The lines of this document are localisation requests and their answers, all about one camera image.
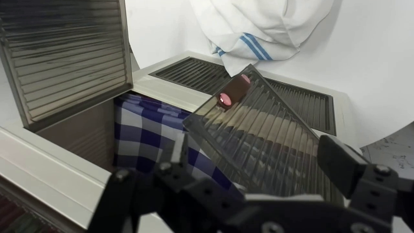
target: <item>blue plaid cloth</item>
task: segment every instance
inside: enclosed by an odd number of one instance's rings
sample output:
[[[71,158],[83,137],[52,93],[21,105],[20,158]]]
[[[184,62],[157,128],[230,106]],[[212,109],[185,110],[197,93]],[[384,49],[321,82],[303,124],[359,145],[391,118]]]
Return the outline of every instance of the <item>blue plaid cloth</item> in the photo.
[[[183,120],[190,113],[161,101],[127,93],[115,100],[115,166],[150,172],[157,162],[168,161],[163,153],[184,132]],[[189,138],[188,171],[196,179],[210,177],[232,193],[233,183]]]

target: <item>black mechanical part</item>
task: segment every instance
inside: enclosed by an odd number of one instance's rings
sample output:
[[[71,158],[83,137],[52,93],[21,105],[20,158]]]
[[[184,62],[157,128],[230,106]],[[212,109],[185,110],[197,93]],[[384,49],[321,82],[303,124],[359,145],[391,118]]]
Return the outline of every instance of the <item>black mechanical part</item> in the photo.
[[[140,216],[149,212],[180,233],[390,233],[395,215],[413,229],[413,181],[366,163],[333,137],[322,136],[320,146],[326,146],[320,149],[320,164],[348,193],[348,207],[305,198],[240,198],[212,180],[196,180],[183,162],[161,163],[150,175],[131,170],[113,173],[88,232],[135,232]]]

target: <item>white cloth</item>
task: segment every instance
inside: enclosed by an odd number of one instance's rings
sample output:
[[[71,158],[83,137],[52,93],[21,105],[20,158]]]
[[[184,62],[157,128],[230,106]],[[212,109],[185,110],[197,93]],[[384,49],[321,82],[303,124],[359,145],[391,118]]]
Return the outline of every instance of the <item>white cloth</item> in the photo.
[[[190,0],[198,22],[230,75],[249,63],[299,52],[334,0]]]

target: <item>white wall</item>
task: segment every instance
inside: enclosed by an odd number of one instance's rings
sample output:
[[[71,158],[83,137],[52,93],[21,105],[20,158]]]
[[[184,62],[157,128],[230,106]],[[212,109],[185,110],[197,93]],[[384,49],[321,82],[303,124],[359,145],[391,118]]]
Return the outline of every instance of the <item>white wall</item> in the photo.
[[[132,49],[141,67],[190,49],[211,53],[189,0],[127,0]],[[259,69],[348,93],[360,145],[414,116],[414,1],[337,0],[331,14],[286,62]]]

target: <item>ribbed metal panel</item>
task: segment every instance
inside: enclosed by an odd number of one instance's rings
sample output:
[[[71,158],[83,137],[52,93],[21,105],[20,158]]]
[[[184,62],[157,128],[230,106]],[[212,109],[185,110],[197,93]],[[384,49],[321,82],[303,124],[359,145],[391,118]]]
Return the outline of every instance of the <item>ribbed metal panel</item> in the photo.
[[[317,136],[252,66],[242,74],[250,84],[236,76],[185,119],[190,136],[249,192],[321,194],[342,203],[340,193],[317,164]],[[220,93],[230,96],[232,107],[223,107]]]
[[[197,58],[186,58],[152,75],[208,94],[230,78],[224,66]]]
[[[84,232],[16,185],[0,177],[0,232]]]
[[[334,98],[331,96],[272,79],[267,80],[307,124],[321,132],[337,135]]]
[[[7,71],[31,124],[131,83],[123,1],[1,0]]]
[[[216,93],[230,78],[224,66],[197,58],[180,61],[152,75],[208,94]],[[333,97],[272,79],[267,80],[312,128],[330,135],[337,133]]]

